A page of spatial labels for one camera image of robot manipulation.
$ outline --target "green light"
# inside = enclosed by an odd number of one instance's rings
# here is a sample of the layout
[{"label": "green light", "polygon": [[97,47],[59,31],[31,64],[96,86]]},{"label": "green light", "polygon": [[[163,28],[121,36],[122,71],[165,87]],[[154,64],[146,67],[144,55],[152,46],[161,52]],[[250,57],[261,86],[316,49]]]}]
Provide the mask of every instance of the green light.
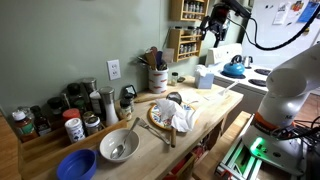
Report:
[{"label": "green light", "polygon": [[254,141],[254,143],[252,144],[252,146],[250,147],[250,150],[251,151],[255,151],[256,150],[256,148],[257,148],[257,146],[262,142],[262,138],[261,137],[258,137],[255,141]]}]

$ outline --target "cup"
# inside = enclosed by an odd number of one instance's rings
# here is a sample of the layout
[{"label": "cup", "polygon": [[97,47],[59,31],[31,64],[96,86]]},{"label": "cup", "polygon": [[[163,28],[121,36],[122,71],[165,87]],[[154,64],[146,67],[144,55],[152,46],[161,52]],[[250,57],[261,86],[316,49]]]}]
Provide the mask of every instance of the cup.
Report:
[{"label": "cup", "polygon": [[162,71],[149,68],[149,89],[154,94],[161,94],[167,90],[169,68]]}]

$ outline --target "plate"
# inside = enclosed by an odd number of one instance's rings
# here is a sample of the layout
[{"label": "plate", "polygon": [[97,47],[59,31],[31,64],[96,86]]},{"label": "plate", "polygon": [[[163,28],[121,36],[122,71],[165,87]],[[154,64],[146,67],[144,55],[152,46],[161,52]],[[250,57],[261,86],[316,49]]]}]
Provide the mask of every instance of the plate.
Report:
[{"label": "plate", "polygon": [[[185,111],[190,111],[190,110],[195,110],[192,106],[187,105],[182,103],[182,108]],[[161,113],[159,110],[158,105],[153,105],[151,106],[151,108],[149,109],[149,118],[151,119],[151,121],[156,124],[157,126],[159,126],[162,129],[166,129],[166,130],[171,130],[171,118],[166,119],[166,120],[161,120]]]}]

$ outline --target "electrical outlet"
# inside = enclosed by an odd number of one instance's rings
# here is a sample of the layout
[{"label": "electrical outlet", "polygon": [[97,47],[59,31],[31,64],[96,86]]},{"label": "electrical outlet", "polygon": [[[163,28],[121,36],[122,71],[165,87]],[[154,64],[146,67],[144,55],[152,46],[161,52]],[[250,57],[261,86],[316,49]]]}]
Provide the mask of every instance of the electrical outlet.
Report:
[{"label": "electrical outlet", "polygon": [[108,65],[108,71],[109,71],[109,79],[110,80],[115,80],[121,78],[121,73],[120,73],[120,64],[119,60],[111,60],[107,61]]}]

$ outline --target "metal spoon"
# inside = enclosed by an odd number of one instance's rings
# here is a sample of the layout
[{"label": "metal spoon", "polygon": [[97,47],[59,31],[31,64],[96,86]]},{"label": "metal spoon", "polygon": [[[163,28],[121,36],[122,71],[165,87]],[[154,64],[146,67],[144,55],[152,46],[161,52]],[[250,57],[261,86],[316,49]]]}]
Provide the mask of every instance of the metal spoon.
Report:
[{"label": "metal spoon", "polygon": [[124,138],[123,142],[121,144],[119,144],[116,148],[113,149],[110,158],[111,159],[118,159],[124,152],[124,150],[126,150],[126,140],[129,137],[129,135],[131,134],[133,128],[136,126],[136,124],[139,122],[140,118],[137,117],[136,120],[134,121],[130,131],[128,132],[127,136]]}]

